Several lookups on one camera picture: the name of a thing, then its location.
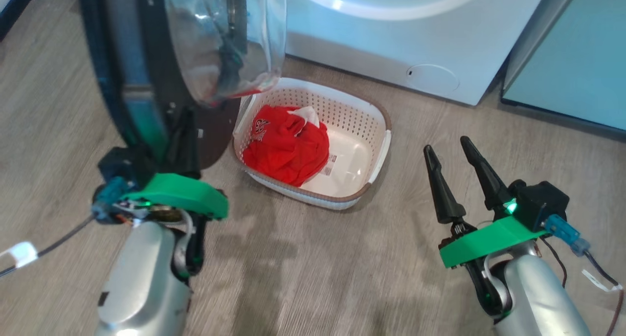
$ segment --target basket bottom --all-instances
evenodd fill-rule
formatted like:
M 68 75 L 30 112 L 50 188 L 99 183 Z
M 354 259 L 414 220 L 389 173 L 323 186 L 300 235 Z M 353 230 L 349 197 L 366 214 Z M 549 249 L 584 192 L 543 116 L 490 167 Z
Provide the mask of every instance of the basket bottom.
M 351 196 L 367 182 L 371 149 L 362 138 L 330 127 L 328 140 L 330 156 L 326 166 L 300 188 L 336 198 Z

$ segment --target white plastic basket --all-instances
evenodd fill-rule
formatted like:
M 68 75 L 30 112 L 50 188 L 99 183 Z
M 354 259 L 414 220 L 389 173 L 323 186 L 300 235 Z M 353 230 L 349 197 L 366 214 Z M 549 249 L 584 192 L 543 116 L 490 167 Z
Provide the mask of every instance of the white plastic basket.
M 356 204 L 376 180 L 391 143 L 391 122 L 378 104 L 292 78 L 281 78 L 272 90 L 250 98 L 235 127 L 232 146 L 244 170 L 260 184 L 301 202 L 342 210 Z M 244 163 L 252 122 L 264 105 L 313 106 L 328 128 L 329 162 L 301 187 L 279 182 Z

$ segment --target black baseboard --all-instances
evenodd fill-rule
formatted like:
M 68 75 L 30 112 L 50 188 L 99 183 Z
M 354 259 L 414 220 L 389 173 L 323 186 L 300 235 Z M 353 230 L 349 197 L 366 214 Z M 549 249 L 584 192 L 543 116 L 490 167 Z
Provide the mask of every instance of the black baseboard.
M 9 30 L 17 22 L 22 12 L 31 0 L 11 0 L 0 13 L 0 42 L 4 40 Z

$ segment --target washing machine front panel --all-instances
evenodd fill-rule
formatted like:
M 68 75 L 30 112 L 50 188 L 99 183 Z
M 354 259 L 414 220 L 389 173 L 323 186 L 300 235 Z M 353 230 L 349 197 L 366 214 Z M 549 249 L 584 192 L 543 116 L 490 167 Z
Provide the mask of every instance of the washing machine front panel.
M 288 0 L 287 49 L 291 55 L 476 105 L 538 3 Z

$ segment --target green plastic part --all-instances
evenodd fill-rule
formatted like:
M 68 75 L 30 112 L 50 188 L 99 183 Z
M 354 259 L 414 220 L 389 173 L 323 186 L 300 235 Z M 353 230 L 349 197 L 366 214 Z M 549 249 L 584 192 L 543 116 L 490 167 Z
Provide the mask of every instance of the green plastic part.
M 514 217 L 500 219 L 491 225 L 459 238 L 440 249 L 441 260 L 447 268 L 534 240 L 547 232 L 531 232 Z
M 206 182 L 174 173 L 158 173 L 145 188 L 124 195 L 123 200 L 150 202 L 223 219 L 228 216 L 228 199 Z

